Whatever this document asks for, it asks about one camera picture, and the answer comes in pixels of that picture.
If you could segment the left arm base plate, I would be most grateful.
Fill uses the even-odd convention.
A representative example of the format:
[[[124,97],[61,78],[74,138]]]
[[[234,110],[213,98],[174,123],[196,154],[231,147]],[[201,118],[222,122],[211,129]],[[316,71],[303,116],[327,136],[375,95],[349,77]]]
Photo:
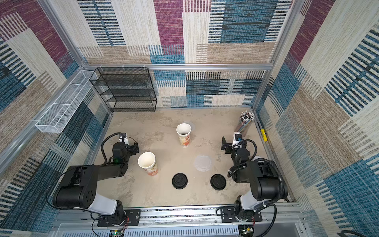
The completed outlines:
[[[140,209],[127,209],[119,214],[101,216],[97,227],[138,226],[140,214]]]

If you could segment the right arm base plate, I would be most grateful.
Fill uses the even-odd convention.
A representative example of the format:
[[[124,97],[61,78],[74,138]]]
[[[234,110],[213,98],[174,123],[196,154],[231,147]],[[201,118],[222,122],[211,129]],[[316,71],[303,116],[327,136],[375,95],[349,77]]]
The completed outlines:
[[[221,216],[223,223],[233,222],[262,222],[262,215],[254,211],[238,209],[234,206],[221,206],[216,209],[216,214]]]

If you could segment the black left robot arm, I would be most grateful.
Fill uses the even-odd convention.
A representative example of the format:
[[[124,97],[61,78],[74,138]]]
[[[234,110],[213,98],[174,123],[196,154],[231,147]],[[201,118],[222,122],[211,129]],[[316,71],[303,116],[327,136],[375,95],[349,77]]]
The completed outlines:
[[[98,181],[123,177],[130,157],[139,153],[138,142],[126,133],[113,133],[100,147],[102,165],[70,166],[63,173],[52,198],[51,207],[60,210],[80,209],[98,214],[99,227],[126,226],[128,216],[120,200],[97,192]]]

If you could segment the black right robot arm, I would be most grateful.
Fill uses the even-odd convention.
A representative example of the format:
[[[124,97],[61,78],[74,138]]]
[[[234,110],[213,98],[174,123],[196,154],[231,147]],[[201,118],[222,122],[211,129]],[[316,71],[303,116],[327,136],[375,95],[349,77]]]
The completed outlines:
[[[286,199],[288,188],[275,162],[257,156],[257,145],[251,139],[244,139],[234,133],[231,143],[222,139],[221,150],[231,156],[232,167],[227,177],[236,183],[247,183],[250,190],[237,197],[233,205],[220,206],[216,215],[223,223],[240,222],[239,233],[243,237],[255,235],[255,224],[262,221],[262,210],[272,207],[273,217],[268,227],[259,236],[266,236],[274,226],[278,210],[276,202]]]

